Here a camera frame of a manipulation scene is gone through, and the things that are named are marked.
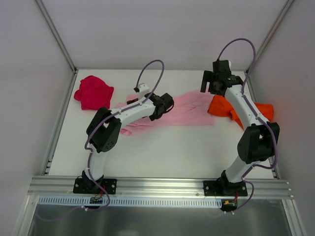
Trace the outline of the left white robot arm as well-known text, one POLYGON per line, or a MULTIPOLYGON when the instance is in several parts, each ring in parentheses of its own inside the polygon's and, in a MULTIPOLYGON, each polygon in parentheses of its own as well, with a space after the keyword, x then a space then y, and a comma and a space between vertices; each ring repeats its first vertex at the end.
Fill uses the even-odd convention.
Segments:
POLYGON ((126 106, 109 110, 100 108, 87 128, 84 148, 90 151, 87 167, 75 180, 73 192, 76 194, 97 194, 103 187, 108 194, 113 180, 104 178, 104 165, 110 150, 116 145, 120 131, 127 125, 142 118, 150 121, 161 118, 174 107, 173 97, 146 94, 127 102, 126 106))

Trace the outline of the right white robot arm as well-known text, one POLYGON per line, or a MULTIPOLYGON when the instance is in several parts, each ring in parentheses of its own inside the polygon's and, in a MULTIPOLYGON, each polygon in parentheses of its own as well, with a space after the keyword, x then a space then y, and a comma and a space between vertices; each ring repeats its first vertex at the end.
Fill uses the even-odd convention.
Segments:
POLYGON ((238 142, 238 156, 216 180, 205 180, 205 196, 247 196, 245 176, 277 154, 280 127, 270 122, 245 93, 245 83, 233 75, 228 60, 217 59, 212 71, 204 71, 201 92, 224 97, 235 110, 244 133, 238 142))

